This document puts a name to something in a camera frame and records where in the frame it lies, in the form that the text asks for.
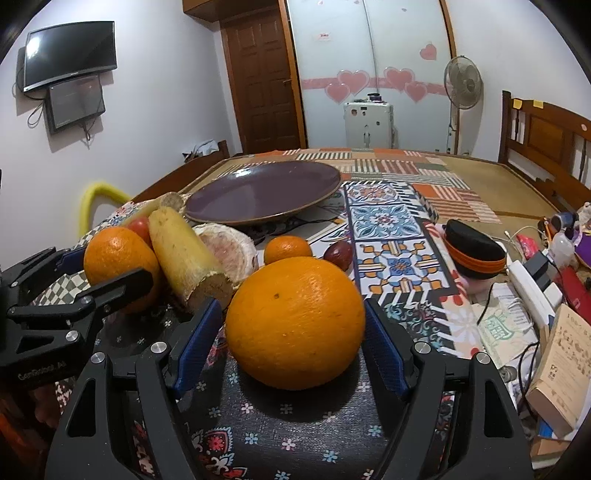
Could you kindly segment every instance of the red date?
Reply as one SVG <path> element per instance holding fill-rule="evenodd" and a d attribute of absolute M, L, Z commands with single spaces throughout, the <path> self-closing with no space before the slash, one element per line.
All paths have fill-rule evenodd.
<path fill-rule="evenodd" d="M 322 258 L 346 271 L 353 260 L 353 247 L 349 242 L 339 240 L 326 249 Z"/>

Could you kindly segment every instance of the television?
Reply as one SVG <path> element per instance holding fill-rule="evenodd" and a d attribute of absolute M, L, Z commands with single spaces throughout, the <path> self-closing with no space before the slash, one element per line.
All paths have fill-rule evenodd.
<path fill-rule="evenodd" d="M 79 22 L 27 35 L 22 91 L 117 68 L 115 22 Z"/>

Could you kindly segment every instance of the small monitor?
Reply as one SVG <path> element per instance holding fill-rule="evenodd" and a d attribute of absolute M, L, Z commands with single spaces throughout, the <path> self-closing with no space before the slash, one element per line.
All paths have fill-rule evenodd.
<path fill-rule="evenodd" d="M 99 76 L 76 78 L 50 86 L 46 108 L 52 134 L 105 113 Z"/>

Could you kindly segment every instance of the orange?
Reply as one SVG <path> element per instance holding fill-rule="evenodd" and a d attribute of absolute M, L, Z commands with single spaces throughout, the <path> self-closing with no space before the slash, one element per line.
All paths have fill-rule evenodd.
<path fill-rule="evenodd" d="M 145 297 L 124 308 L 125 313 L 136 313 L 146 309 L 158 296 L 161 271 L 156 255 L 137 233 L 120 226 L 101 230 L 86 247 L 84 272 L 91 286 L 139 267 L 152 274 L 154 286 Z"/>
<path fill-rule="evenodd" d="M 226 315 L 238 365 L 270 387 L 322 385 L 351 364 L 365 330 L 363 300 L 337 266 L 312 257 L 273 262 L 240 286 Z"/>
<path fill-rule="evenodd" d="M 311 257 L 312 249 L 308 242 L 299 236 L 281 235 L 271 240 L 265 247 L 265 265 L 291 257 Z"/>

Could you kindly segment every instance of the wooden door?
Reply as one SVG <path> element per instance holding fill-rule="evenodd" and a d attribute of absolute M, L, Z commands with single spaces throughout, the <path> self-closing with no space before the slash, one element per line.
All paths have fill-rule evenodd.
<path fill-rule="evenodd" d="M 290 67 L 276 8 L 222 23 L 245 153 L 300 147 Z"/>

